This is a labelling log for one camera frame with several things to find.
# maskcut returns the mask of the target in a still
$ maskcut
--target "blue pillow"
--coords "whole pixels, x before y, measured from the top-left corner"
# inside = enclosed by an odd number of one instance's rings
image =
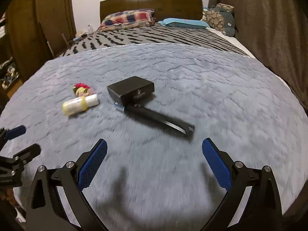
[[[210,26],[204,21],[187,20],[179,18],[167,18],[163,21],[159,21],[162,26],[169,27],[181,27],[181,28],[210,28]]]

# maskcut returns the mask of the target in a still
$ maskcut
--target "plaid pillow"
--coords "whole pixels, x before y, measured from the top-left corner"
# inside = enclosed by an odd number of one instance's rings
[[[102,21],[100,27],[97,31],[107,31],[106,29],[111,26],[118,26],[118,25],[130,25],[134,24],[137,26],[140,25],[154,25],[155,19],[152,17],[154,10],[147,10],[147,9],[138,9],[138,10],[127,10],[123,12],[118,12],[115,14],[110,14],[105,17]]]

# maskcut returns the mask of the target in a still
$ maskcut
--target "wooden wardrobe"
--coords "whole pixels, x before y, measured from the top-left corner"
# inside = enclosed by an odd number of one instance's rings
[[[12,0],[6,13],[7,34],[23,82],[53,58],[48,40],[60,51],[66,47],[62,34],[67,41],[76,34],[71,0]]]

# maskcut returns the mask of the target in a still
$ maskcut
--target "zebra striped bed sheet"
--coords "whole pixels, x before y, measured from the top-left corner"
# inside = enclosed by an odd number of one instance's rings
[[[93,33],[87,38],[74,43],[73,46],[61,56],[68,56],[86,50],[101,49],[116,45],[163,42],[218,49],[247,56],[244,51],[207,29],[164,27],[158,23],[151,27],[128,28]]]

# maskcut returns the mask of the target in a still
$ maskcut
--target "quilted blanket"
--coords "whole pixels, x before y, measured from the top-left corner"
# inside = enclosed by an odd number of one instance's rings
[[[155,83],[153,110],[195,125],[192,140],[132,119],[114,109],[107,85],[130,76]],[[90,85],[100,104],[66,117],[72,86]],[[200,230],[225,189],[202,155],[202,141],[248,167],[269,165],[285,212],[308,177],[308,118],[296,97],[258,60],[181,44],[135,44],[85,51],[48,61],[13,95],[0,126],[27,133],[6,144],[3,156],[38,143],[15,188],[26,207],[36,169],[62,167],[103,138],[108,154],[84,195],[110,231]],[[77,223],[63,189],[70,220]],[[248,194],[233,219],[239,220]]]

